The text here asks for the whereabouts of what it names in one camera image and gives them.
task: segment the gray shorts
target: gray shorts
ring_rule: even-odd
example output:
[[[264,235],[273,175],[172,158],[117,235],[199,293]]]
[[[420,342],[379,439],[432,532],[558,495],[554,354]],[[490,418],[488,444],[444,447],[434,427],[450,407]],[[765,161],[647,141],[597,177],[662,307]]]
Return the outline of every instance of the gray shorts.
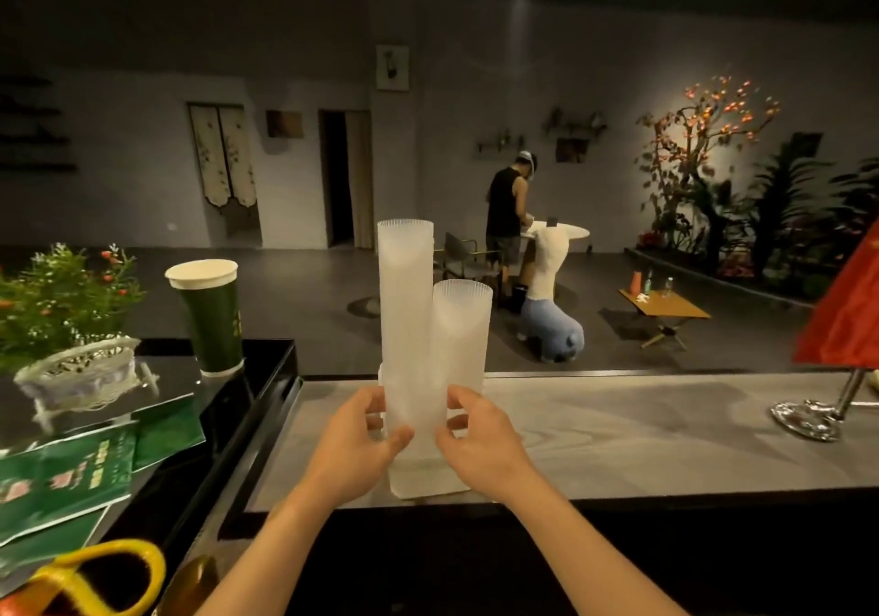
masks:
[[[522,244],[520,236],[491,236],[485,235],[485,249],[496,250],[497,253],[489,253],[485,256],[489,262],[500,262],[500,266],[509,267],[519,262],[519,250]]]

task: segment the blue alpaca body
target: blue alpaca body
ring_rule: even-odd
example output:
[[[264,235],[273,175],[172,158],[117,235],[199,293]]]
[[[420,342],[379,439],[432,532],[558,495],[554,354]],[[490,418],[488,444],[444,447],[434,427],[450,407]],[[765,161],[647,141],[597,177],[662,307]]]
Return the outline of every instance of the blue alpaca body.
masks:
[[[541,339],[545,362],[571,361],[586,345],[583,327],[550,299],[525,299],[519,325],[519,339]]]

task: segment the yellow handle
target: yellow handle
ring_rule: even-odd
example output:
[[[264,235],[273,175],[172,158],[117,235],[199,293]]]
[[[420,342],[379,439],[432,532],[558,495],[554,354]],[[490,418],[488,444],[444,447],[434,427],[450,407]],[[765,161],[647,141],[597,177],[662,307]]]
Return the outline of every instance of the yellow handle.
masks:
[[[125,611],[113,611],[92,586],[77,572],[79,566],[95,558],[116,554],[132,554],[147,564],[149,586],[137,603]],[[165,576],[165,564],[159,548],[144,540],[113,540],[79,551],[60,555],[44,565],[31,577],[31,582],[45,582],[71,600],[83,616],[141,616],[158,598]]]

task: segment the red blossom tree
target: red blossom tree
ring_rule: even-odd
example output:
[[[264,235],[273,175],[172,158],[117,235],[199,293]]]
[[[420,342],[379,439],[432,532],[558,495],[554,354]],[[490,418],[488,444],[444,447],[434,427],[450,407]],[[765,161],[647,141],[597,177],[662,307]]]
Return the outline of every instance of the red blossom tree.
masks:
[[[647,113],[637,121],[653,131],[635,163],[650,175],[643,187],[651,189],[648,202],[655,214],[653,229],[664,233],[668,244],[674,241],[678,206],[694,189],[709,186],[715,175],[709,164],[712,150],[735,142],[741,151],[745,143],[758,140],[760,131],[780,111],[778,101],[768,97],[755,117],[749,101],[753,102],[759,89],[752,88],[750,80],[735,89],[731,82],[732,77],[721,76],[713,77],[709,88],[701,91],[698,84],[687,87],[684,96],[690,104],[658,119]],[[642,211],[646,205],[641,204]]]

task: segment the hand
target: hand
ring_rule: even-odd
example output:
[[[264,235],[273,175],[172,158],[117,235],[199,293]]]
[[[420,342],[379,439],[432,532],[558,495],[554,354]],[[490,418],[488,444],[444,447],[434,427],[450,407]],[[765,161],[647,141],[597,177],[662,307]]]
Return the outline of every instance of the hand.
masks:
[[[381,442],[369,438],[368,431],[382,427],[376,413],[384,410],[384,388],[365,387],[327,422],[300,486],[329,510],[373,488],[415,435],[411,427],[401,426]]]
[[[464,408],[466,414],[440,426],[435,439],[449,466],[468,487],[509,505],[534,478],[541,479],[510,418],[498,406],[472,389],[449,385],[448,407]],[[467,429],[467,436],[456,438],[452,431],[459,429]]]

